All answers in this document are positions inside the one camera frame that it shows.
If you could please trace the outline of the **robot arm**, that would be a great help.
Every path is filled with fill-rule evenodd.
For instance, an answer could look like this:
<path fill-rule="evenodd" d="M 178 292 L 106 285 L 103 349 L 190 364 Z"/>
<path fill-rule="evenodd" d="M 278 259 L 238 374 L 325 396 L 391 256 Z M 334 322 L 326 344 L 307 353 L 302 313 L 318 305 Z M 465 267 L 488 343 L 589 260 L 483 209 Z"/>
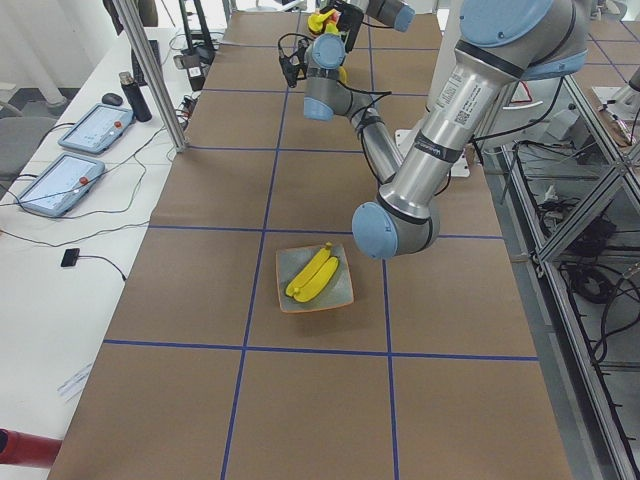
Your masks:
<path fill-rule="evenodd" d="M 585 63 L 591 7 L 587 1 L 465 1 L 455 64 L 407 152 L 391 138 L 369 93 L 339 78 L 348 48 L 325 32 L 305 53 L 304 115 L 346 117 L 378 176 L 374 201 L 352 219 L 358 248 L 374 259 L 429 247 L 439 232 L 435 196 L 500 90 L 520 80 L 564 77 Z"/>
<path fill-rule="evenodd" d="M 339 13 L 337 28 L 347 53 L 353 49 L 366 17 L 384 27 L 406 32 L 415 16 L 414 9 L 400 0 L 329 1 L 327 7 Z"/>

